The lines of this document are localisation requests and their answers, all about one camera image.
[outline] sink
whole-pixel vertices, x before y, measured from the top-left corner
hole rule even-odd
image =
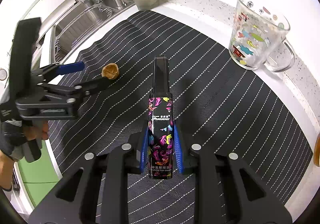
[[[63,64],[97,30],[134,5],[132,0],[124,1],[127,6],[122,10],[118,10],[112,0],[102,0],[95,5],[75,4],[52,27],[50,63]]]

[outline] triangular cutout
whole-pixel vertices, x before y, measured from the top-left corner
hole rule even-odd
[[[68,202],[74,201],[82,173],[83,169],[79,169],[70,178],[70,180],[57,192],[57,198]]]
[[[249,201],[254,201],[265,196],[264,191],[257,185],[257,183],[250,177],[245,169],[240,169],[240,175],[244,184],[247,198]]]

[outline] white countertop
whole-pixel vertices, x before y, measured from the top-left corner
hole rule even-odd
[[[92,35],[82,46],[80,46],[65,62],[65,64],[73,63],[79,52],[83,49],[89,48],[95,41],[101,39],[109,30],[111,30],[116,24],[127,19],[132,14],[138,11],[137,7],[134,6],[127,11],[115,17],[101,29],[99,29],[94,35]],[[212,17],[205,15],[201,12],[187,8],[174,3],[163,2],[161,6],[156,7],[153,11],[163,14],[167,17],[173,18],[179,22],[182,22],[199,32],[207,35],[214,39],[224,47],[228,47],[230,35],[232,29],[222,22],[219,22]],[[290,113],[294,116],[298,122],[303,133],[305,134],[311,149],[314,149],[317,131],[318,129],[311,123],[311,119],[306,113],[306,105],[300,102],[301,93],[291,84],[289,80],[283,81],[282,73],[274,74],[269,72],[266,68],[255,71],[258,77],[260,77],[273,92],[280,98],[284,105],[288,108]],[[50,83],[58,84],[62,76],[56,77]],[[314,166],[313,161],[302,178],[295,192],[286,203],[286,208],[292,215],[293,221],[303,212],[308,206],[309,202],[313,198],[314,194],[319,188],[320,168]]]

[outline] silver screw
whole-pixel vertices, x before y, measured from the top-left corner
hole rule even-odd
[[[93,153],[87,153],[87,154],[84,155],[84,158],[86,160],[91,160],[91,159],[94,158],[94,154]]]
[[[74,103],[76,101],[75,98],[68,98],[67,103]]]
[[[123,149],[123,150],[129,150],[129,149],[131,149],[131,145],[130,144],[123,144],[122,146],[121,146],[121,148]]]
[[[193,145],[191,146],[191,148],[192,148],[193,150],[195,150],[195,151],[199,151],[199,150],[201,149],[201,145],[199,145],[199,144],[193,144]]]
[[[236,153],[230,153],[229,154],[229,158],[232,160],[237,160],[238,159],[238,155]]]

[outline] glass mug rim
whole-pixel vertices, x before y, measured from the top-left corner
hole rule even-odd
[[[277,12],[277,13],[278,13],[278,14],[281,14],[281,15],[284,17],[284,19],[287,21],[287,23],[288,23],[288,29],[281,28],[281,27],[275,25],[274,23],[271,23],[269,20],[265,19],[264,17],[262,17],[261,15],[259,15],[258,13],[256,13],[256,12],[253,11],[252,9],[250,9],[246,4],[244,4],[244,3],[242,2],[242,0],[238,0],[238,2],[239,2],[240,5],[242,5],[245,9],[247,9],[248,11],[256,14],[256,15],[259,17],[259,19],[261,19],[262,21],[266,22],[268,25],[272,25],[274,28],[277,28],[279,31],[285,31],[285,32],[287,32],[287,33],[290,31],[290,29],[291,29],[290,23],[289,23],[288,19],[287,19],[281,12]]]

